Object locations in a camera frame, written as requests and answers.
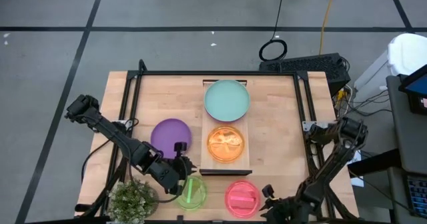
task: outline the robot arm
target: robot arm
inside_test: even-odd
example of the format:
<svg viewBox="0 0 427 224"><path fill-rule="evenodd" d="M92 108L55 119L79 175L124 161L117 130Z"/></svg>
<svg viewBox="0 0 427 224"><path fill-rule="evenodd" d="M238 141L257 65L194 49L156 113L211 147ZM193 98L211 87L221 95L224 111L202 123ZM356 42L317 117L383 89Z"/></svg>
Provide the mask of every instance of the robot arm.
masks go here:
<svg viewBox="0 0 427 224"><path fill-rule="evenodd" d="M80 95L68 108L65 118L71 122L86 123L91 129L96 129L113 143L117 144L123 156L143 175L150 174L166 193L179 195L181 186L179 180L184 180L194 171L195 167L187 157L181 156L181 150L186 150L186 143L176 143L175 159L164 159L163 153L146 141L129 138L116 125L108 121L99 112L98 101L89 95Z"/></svg>
<svg viewBox="0 0 427 224"><path fill-rule="evenodd" d="M318 122L304 123L304 130L308 143L326 145L333 141L334 149L319 171L300 184L294 197L276 199L271 185L263 188L262 192L268 199L261 210L268 209L268 212L262 215L268 223L308 223L308 216L320 210L325 197L325 187L353 158L354 153L364 146L368 134L362 122L348 118L325 125Z"/></svg>

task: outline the keyboard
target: keyboard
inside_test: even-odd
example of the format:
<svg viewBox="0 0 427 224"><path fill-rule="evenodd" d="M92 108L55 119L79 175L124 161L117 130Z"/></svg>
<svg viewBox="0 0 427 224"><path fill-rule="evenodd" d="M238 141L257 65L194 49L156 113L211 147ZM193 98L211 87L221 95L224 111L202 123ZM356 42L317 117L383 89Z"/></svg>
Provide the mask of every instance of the keyboard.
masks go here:
<svg viewBox="0 0 427 224"><path fill-rule="evenodd" d="M427 177L408 175L406 177L406 196L409 208L427 217Z"/></svg>
<svg viewBox="0 0 427 224"><path fill-rule="evenodd" d="M334 96L350 81L346 68L338 53L298 57L260 63L260 71L323 71L328 80L329 91Z"/></svg>

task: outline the computer monitor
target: computer monitor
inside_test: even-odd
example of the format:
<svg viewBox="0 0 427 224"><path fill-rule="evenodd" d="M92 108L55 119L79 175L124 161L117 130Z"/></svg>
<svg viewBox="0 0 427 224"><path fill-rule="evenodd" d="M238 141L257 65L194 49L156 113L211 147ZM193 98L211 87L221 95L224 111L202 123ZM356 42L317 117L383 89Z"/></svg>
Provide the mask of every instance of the computer monitor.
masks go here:
<svg viewBox="0 0 427 224"><path fill-rule="evenodd" d="M403 79L399 91L427 98L427 65Z"/></svg>
<svg viewBox="0 0 427 224"><path fill-rule="evenodd" d="M411 112L427 115L427 65L401 78L401 82L399 91L408 95Z"/></svg>

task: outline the potted plant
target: potted plant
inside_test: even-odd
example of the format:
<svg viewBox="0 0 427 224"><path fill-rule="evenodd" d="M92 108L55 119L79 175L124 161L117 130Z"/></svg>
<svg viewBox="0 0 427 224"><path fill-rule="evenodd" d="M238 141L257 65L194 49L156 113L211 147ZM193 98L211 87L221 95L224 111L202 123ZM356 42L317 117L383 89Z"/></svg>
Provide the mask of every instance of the potted plant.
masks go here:
<svg viewBox="0 0 427 224"><path fill-rule="evenodd" d="M158 206L157 192L139 180L119 182L108 196L107 214L116 223L142 224Z"/></svg>

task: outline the wooden table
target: wooden table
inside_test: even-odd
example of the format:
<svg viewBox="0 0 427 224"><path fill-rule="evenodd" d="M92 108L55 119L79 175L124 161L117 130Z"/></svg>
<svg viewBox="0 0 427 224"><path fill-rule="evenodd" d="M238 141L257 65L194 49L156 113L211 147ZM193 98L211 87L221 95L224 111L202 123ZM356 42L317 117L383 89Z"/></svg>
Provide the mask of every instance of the wooden table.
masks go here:
<svg viewBox="0 0 427 224"><path fill-rule="evenodd" d="M334 108L324 73L308 73L316 116L318 121L333 121ZM116 120L119 115L121 98L127 72L111 72L101 105L102 114ZM296 194L298 185L308 176L306 155L303 145L300 116L292 77L287 76L201 76L201 75L147 75L142 77L136 117L139 125L133 137L150 140L153 128L167 118L178 118L189 125L193 143L187 156L199 167L201 152L201 116L203 107L204 79L245 79L251 97L248 119L250 142L250 167L247 177L202 177L207 185L207 199L197 211L184 211L177 203L161 204L149 218L154 220L241 220L231 215L224 204L227 187L239 179L247 179L260 190L272 184L276 197ZM300 81L306 119L309 120L304 85ZM127 117L130 103L128 101ZM95 134L91 151L100 146L106 138ZM81 186L78 203L92 203L105 185L111 150L110 144L96 153L88 162L85 179ZM324 148L325 158L332 151L332 145ZM148 180L158 190L162 199L169 199L163 189L151 177L137 171L135 177ZM358 216L347 168L343 168L331 183L332 189L351 213ZM252 221L263 221L259 212Z"/></svg>

